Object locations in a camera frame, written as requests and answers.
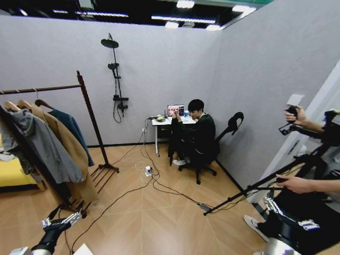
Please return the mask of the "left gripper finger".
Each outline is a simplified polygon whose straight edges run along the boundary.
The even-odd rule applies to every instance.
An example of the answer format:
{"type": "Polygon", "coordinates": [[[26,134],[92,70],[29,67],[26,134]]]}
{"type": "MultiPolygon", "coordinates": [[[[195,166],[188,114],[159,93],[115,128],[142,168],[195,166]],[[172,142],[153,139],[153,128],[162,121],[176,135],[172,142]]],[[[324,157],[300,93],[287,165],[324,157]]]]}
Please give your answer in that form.
{"type": "Polygon", "coordinates": [[[60,208],[61,208],[61,205],[58,205],[54,210],[52,210],[49,213],[47,218],[45,218],[41,221],[42,227],[47,227],[47,226],[51,225],[52,220],[55,218],[55,216],[59,212],[60,208]]]}
{"type": "Polygon", "coordinates": [[[67,218],[61,221],[62,224],[75,224],[81,218],[84,219],[87,217],[87,212],[84,210],[79,210],[74,212],[73,214],[69,215],[67,218]]]}

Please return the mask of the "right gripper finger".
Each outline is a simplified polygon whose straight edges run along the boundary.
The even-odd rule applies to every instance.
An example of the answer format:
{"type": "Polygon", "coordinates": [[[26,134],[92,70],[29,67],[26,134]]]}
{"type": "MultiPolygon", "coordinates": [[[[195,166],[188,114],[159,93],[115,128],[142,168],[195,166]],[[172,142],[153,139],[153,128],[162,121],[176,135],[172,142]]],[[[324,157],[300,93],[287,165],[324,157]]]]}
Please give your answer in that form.
{"type": "Polygon", "coordinates": [[[274,189],[270,189],[265,197],[263,197],[263,202],[269,211],[273,211],[276,214],[282,214],[281,209],[274,201],[274,189]]]}
{"type": "Polygon", "coordinates": [[[312,219],[299,221],[298,225],[301,226],[305,231],[313,231],[320,229],[320,226],[312,219]]]}

